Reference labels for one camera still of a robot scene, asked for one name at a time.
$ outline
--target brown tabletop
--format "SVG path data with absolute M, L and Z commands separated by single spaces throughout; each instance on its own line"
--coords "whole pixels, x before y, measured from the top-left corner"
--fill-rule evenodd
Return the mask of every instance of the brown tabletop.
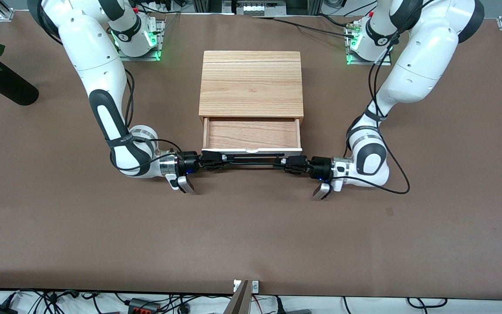
M 326 20 L 295 22 L 337 31 Z M 369 101 L 368 66 L 336 36 L 245 16 L 178 16 L 160 62 L 128 62 L 134 124 L 199 150 L 204 50 L 300 51 L 304 153 L 341 155 Z M 407 195 L 272 169 L 198 173 L 197 193 L 124 177 L 63 48 L 28 14 L 0 24 L 1 60 L 40 90 L 0 96 L 0 287 L 502 299 L 502 31 L 486 20 L 426 99 L 393 109 L 382 132 Z M 382 69 L 386 77 L 389 68 Z M 390 163 L 388 187 L 404 179 Z

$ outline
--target vase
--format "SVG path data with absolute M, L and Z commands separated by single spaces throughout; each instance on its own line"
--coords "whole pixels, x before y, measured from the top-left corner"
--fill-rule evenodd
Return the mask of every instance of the vase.
M 0 61 L 0 94 L 27 106 L 38 99 L 38 89 Z

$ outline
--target wooden drawer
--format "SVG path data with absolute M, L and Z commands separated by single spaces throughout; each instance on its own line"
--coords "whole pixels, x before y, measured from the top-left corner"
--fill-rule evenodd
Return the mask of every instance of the wooden drawer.
M 203 150 L 299 155 L 299 119 L 205 117 Z

